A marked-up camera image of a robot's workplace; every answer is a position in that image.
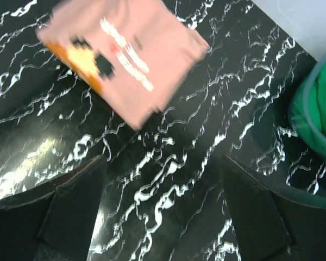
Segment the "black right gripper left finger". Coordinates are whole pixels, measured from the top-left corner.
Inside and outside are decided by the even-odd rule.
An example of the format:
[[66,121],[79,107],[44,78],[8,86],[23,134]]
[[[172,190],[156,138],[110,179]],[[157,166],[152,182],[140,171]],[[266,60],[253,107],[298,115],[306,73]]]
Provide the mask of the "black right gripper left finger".
[[86,260],[106,159],[0,200],[0,260]]

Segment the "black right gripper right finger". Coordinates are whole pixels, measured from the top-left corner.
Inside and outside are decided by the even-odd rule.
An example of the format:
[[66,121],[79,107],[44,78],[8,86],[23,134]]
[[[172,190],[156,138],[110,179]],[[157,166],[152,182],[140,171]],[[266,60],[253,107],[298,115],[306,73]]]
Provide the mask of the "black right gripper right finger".
[[225,199],[242,260],[326,260],[326,197],[223,156]]

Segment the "dusty pink t shirt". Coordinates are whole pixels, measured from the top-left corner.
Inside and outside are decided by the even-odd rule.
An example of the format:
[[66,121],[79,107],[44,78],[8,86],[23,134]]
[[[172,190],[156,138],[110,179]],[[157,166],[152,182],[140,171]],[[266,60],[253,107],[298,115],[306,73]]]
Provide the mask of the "dusty pink t shirt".
[[209,50],[162,1],[63,1],[36,34],[134,130]]

